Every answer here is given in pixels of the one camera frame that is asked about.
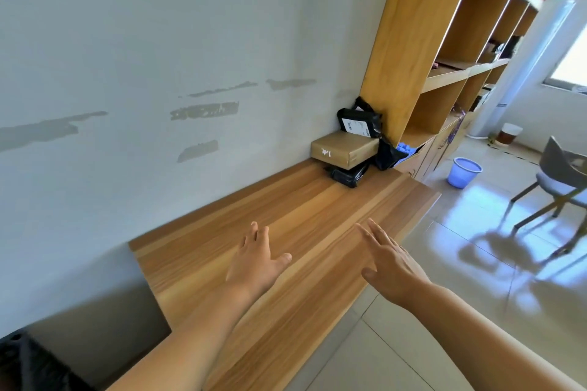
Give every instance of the chair seat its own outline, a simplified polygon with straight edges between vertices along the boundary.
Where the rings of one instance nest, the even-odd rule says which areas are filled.
[[[545,192],[554,197],[566,195],[575,188],[567,184],[560,183],[559,181],[555,181],[543,172],[538,172],[536,174],[536,180],[538,181],[539,186],[542,187]],[[575,204],[576,206],[587,209],[587,190],[584,190],[580,194],[575,195],[569,200],[569,202],[571,204]]]

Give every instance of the blue bucket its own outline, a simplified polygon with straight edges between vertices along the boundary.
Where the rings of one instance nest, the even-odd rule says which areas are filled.
[[[483,168],[467,158],[455,158],[447,181],[453,187],[465,188]]]

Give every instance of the right hand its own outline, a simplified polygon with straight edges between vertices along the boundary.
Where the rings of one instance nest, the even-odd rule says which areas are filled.
[[[387,236],[375,221],[369,218],[367,223],[372,233],[358,223],[355,226],[371,252],[377,271],[366,267],[361,274],[387,300],[405,308],[423,285],[431,283],[430,279],[407,250]]]

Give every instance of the wooden tabletop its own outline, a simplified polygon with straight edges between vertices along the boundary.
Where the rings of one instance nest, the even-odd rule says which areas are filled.
[[[171,328],[224,282],[252,221],[269,226],[290,267],[245,314],[205,390],[281,391],[366,286],[371,264],[355,222],[368,217],[401,240],[440,195],[396,170],[371,167],[348,188],[306,160],[130,243]]]

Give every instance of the gray chair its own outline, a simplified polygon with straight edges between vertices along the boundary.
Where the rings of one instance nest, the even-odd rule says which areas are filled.
[[[510,203],[513,204],[538,186],[552,195],[554,201],[515,224],[514,232],[549,210],[555,209],[552,216],[558,217],[566,203],[583,207],[587,211],[587,156],[563,150],[554,136],[551,136],[540,158],[540,169],[541,171],[536,174],[536,182],[513,197]],[[570,253],[579,239],[585,235],[587,214],[573,238],[552,256]]]

